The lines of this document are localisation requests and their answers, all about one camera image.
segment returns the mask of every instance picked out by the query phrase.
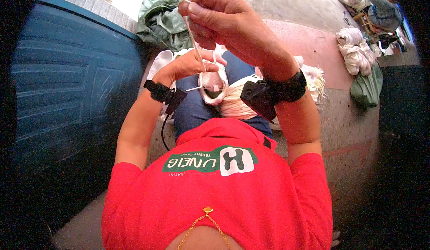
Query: blue jeans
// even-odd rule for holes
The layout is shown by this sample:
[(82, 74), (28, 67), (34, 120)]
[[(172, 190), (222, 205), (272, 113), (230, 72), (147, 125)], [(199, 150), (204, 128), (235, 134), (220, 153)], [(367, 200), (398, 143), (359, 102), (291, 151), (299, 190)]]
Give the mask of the blue jeans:
[[(255, 67), (245, 64), (231, 52), (226, 51), (223, 53), (222, 57), (228, 63), (225, 67), (225, 72), (228, 77), (229, 85), (246, 76), (255, 74)], [(176, 87), (183, 90), (198, 87), (198, 78), (199, 75), (197, 74), (180, 79), (179, 81), (176, 81)], [(222, 115), (216, 110), (215, 106), (208, 105), (203, 101), (199, 90), (189, 91), (187, 97), (175, 110), (175, 138), (177, 139), (187, 130), (199, 127), (211, 118), (222, 118)], [(273, 138), (269, 122), (264, 118), (257, 115), (253, 118), (244, 119), (242, 121), (259, 130), (265, 136)]]

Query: door panel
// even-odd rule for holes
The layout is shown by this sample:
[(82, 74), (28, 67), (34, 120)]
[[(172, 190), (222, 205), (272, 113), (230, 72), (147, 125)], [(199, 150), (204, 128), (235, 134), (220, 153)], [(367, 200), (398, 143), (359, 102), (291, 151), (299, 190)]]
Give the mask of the door panel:
[(131, 33), (76, 11), (37, 4), (11, 70), (15, 162), (53, 230), (107, 186), (116, 137), (148, 62)]

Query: t-shirt logo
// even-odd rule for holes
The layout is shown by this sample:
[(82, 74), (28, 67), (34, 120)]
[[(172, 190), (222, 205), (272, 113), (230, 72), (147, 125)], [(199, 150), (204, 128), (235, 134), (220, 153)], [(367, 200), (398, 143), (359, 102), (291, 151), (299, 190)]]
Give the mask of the t-shirt logo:
[(199, 171), (211, 173), (220, 170), (223, 177), (234, 173), (247, 173), (254, 170), (257, 157), (250, 148), (220, 146), (212, 151), (193, 151), (172, 154), (163, 165), (167, 173)]
[(221, 175), (223, 177), (254, 170), (254, 162), (247, 149), (226, 147), (220, 151), (220, 157)]

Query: green tarp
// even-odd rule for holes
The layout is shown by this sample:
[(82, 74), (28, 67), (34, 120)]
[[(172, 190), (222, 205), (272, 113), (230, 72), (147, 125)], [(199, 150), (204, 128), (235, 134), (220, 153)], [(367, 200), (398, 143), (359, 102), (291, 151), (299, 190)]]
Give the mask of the green tarp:
[(382, 89), (382, 71), (376, 62), (369, 76), (357, 74), (350, 89), (351, 97), (363, 107), (376, 107), (379, 104), (379, 94)]
[(179, 0), (143, 0), (137, 36), (147, 45), (173, 52), (193, 47), (182, 16)]

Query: black wristband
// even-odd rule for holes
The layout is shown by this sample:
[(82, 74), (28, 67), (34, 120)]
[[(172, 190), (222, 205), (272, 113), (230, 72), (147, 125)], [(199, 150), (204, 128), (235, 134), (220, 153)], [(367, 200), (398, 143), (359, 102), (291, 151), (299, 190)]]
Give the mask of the black wristband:
[(301, 70), (285, 82), (272, 80), (267, 83), (274, 90), (278, 101), (293, 103), (306, 92), (306, 78)]
[(164, 86), (161, 83), (155, 83), (152, 80), (145, 81), (143, 85), (144, 88), (147, 88), (148, 91), (151, 92), (151, 98), (158, 102), (164, 102), (168, 104), (172, 99), (174, 90), (171, 90), (169, 87)]

